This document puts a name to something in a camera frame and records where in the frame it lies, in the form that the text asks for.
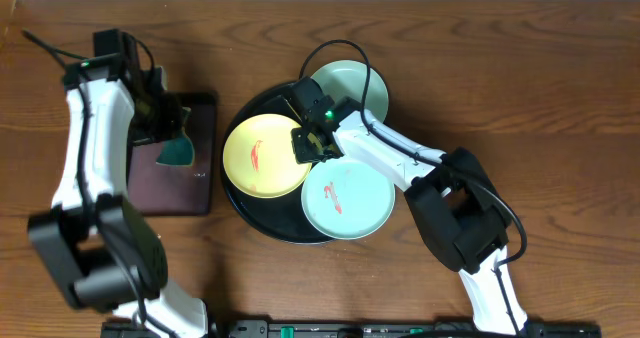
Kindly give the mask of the yellow plate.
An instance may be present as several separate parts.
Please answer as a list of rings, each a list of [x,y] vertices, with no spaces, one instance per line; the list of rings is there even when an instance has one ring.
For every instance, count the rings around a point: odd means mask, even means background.
[[[260,114],[237,125],[223,147],[222,163],[231,183],[255,198],[277,198],[291,193],[306,179],[311,163],[299,164],[291,131],[300,128],[279,114]]]

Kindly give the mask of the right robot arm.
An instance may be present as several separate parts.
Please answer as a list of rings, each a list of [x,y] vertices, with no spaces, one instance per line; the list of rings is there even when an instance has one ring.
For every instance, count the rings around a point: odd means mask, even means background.
[[[478,332],[524,335],[528,317],[507,266],[524,255],[526,231],[472,153],[420,145],[379,121],[363,101],[336,102],[309,77],[285,99],[302,123],[292,132],[298,162],[346,157],[389,179],[402,190],[426,247],[461,277]]]

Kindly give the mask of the green sponge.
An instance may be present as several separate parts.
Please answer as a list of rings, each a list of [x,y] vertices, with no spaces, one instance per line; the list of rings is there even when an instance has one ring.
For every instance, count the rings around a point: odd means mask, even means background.
[[[190,167],[195,161],[194,145],[186,133],[186,125],[191,116],[191,108],[183,107],[181,115],[183,126],[175,138],[162,144],[162,150],[156,158],[158,165]]]

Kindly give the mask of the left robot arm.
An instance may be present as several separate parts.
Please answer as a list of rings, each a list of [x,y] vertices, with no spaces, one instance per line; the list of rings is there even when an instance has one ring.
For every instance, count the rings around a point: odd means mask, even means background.
[[[104,337],[206,337],[206,304],[170,279],[164,247],[128,199],[130,151],[184,136],[189,109],[168,92],[166,73],[144,69],[148,47],[119,29],[93,35],[90,57],[24,30],[64,70],[69,135],[63,175],[28,238],[66,303],[111,314]]]

